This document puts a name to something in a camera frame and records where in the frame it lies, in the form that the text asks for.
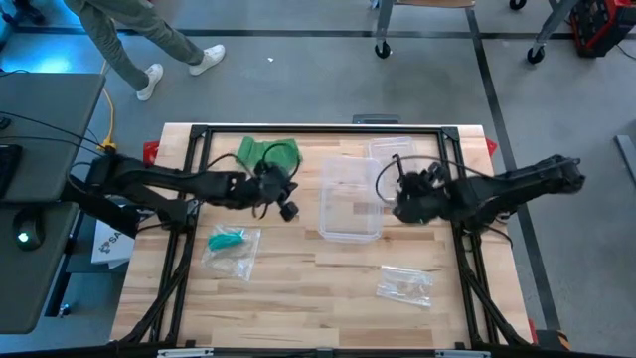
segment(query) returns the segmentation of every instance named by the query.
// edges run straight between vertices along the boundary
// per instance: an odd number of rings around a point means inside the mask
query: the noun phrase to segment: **pants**
[[[178,61],[198,65],[203,60],[203,50],[166,24],[147,0],[65,0],[65,3],[79,16],[103,57],[135,90],[148,86],[148,76],[128,58],[110,18],[145,36]]]

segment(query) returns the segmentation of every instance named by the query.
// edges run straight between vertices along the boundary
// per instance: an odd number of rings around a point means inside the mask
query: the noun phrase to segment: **green cloth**
[[[244,137],[238,149],[237,157],[242,160],[249,169],[253,169],[256,163],[262,159],[265,150],[279,143],[286,145],[278,145],[268,151],[265,160],[267,163],[275,163],[287,171],[292,171],[296,167],[297,158],[302,160],[302,155],[300,154],[300,150],[298,150],[296,140],[293,138],[257,142],[250,136]]]
[[[233,233],[211,235],[208,239],[208,248],[210,249],[210,251],[215,251],[242,244],[243,232],[244,230]]]

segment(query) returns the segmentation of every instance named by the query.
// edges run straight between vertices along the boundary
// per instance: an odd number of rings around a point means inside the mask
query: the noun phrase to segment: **shoe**
[[[226,48],[223,45],[216,45],[203,51],[203,60],[200,64],[190,67],[190,75],[198,76],[205,70],[218,64],[226,55]]]
[[[146,70],[148,75],[148,86],[145,89],[137,91],[137,99],[146,101],[150,99],[152,93],[155,91],[155,86],[163,77],[163,67],[159,64],[154,64]]]

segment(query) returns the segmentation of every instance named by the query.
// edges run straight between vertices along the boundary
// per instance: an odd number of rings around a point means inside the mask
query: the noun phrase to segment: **gray floor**
[[[375,23],[366,0],[154,2],[174,27],[185,29],[372,30]],[[51,26],[78,25],[60,1],[42,6]],[[475,8],[480,30],[491,33],[536,32],[549,12],[547,1],[519,13],[504,0],[478,0]],[[391,30],[465,33],[468,23],[463,10],[397,7]],[[146,103],[117,74],[107,76],[117,110],[115,139],[129,155],[141,156],[142,143],[157,139],[167,121],[347,123],[357,113],[395,113],[406,123],[481,124],[498,139],[469,39],[390,39],[394,53],[382,61],[369,38],[194,37],[202,47],[223,43],[228,49],[228,57],[199,78],[143,38],[121,39],[140,67],[160,62],[165,68]],[[618,133],[636,138],[636,102],[630,100],[636,63],[618,50],[581,59],[572,41],[551,41],[544,62],[531,67],[524,60],[530,44],[487,40],[484,48],[517,164],[559,153],[580,157],[587,175],[576,196],[530,205],[561,325],[575,350],[633,356],[636,187],[612,139]],[[623,46],[636,54],[636,42]],[[0,67],[9,71],[98,72],[102,63],[83,35],[14,34],[0,56]],[[106,134],[107,119],[102,99],[90,125],[97,136]],[[499,152],[494,162],[504,170]],[[528,312],[542,327],[515,220],[510,232]],[[74,278],[67,299],[79,303],[76,312],[43,318],[30,335],[0,336],[0,352],[105,342],[121,284],[102,275]]]

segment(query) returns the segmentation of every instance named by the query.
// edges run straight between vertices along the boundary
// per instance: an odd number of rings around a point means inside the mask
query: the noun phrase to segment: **plastic bag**
[[[382,281],[376,295],[400,302],[430,307],[433,277],[416,269],[381,267]]]
[[[260,229],[216,225],[212,235],[236,232],[241,233],[242,244],[214,251],[211,251],[206,246],[201,258],[201,264],[204,268],[212,269],[222,276],[249,280],[251,269],[256,259],[256,252],[258,251]]]

